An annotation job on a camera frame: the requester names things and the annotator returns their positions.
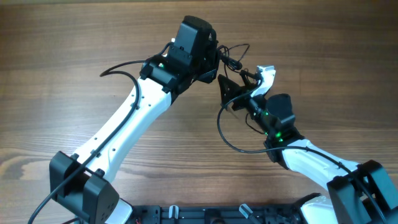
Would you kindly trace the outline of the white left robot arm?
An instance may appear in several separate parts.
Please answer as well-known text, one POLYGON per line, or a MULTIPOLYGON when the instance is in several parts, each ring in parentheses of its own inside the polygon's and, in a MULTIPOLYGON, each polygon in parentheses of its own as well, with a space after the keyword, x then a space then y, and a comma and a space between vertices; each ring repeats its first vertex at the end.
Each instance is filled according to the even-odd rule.
POLYGON ((211 24, 185 16, 165 49, 143 61, 133 89, 106 124, 73 154, 50 161, 50 196, 80 223, 126 223, 132 207, 112 186, 121 163, 146 129, 192 83, 211 83, 220 54, 211 24))

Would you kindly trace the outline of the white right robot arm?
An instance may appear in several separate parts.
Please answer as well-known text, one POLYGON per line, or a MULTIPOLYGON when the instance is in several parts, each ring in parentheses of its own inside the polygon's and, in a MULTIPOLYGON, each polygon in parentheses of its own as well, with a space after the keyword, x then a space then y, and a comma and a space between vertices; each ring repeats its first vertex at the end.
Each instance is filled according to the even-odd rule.
POLYGON ((298 172, 324 188, 329 196, 311 194, 293 207, 295 223, 397 223, 397 188, 374 160, 348 161, 319 147, 294 126, 288 94, 266 98, 275 78, 273 67, 240 72, 238 85, 219 75, 221 108, 245 109, 266 136, 262 149, 272 162, 298 172))

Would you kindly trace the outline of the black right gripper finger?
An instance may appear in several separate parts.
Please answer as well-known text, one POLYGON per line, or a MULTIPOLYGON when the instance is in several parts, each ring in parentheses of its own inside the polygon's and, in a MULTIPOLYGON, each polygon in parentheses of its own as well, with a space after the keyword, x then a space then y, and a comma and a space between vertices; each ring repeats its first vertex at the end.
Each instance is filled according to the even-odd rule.
POLYGON ((255 87, 257 85, 257 81, 259 80, 259 77, 257 75, 252 74, 247 70, 241 70, 239 74, 243 80, 245 87, 255 87))
POLYGON ((221 106, 224 106, 233 98, 241 95, 245 90, 244 86, 239 86, 236 82, 224 75, 218 75, 218 83, 220 86, 221 106))

